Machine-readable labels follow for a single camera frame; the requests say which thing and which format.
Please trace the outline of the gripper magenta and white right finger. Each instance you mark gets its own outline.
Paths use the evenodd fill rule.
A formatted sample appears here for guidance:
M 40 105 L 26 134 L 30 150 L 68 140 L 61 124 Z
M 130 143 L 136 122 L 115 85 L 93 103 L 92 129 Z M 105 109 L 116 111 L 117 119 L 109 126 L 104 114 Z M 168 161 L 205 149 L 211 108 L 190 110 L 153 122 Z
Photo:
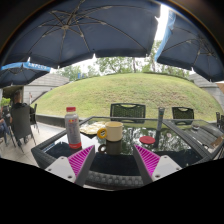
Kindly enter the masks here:
M 134 146 L 133 155 L 144 185 L 181 170 L 181 167 L 168 155 L 159 156 L 139 145 Z

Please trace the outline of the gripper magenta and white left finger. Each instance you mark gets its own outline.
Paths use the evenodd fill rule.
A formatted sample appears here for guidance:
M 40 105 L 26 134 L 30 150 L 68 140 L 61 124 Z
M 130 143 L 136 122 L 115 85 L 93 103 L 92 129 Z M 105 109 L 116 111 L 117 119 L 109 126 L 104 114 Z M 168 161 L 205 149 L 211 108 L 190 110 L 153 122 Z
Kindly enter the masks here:
M 46 168 L 46 171 L 78 186 L 83 186 L 94 157 L 95 146 L 92 145 L 69 157 L 59 157 Z

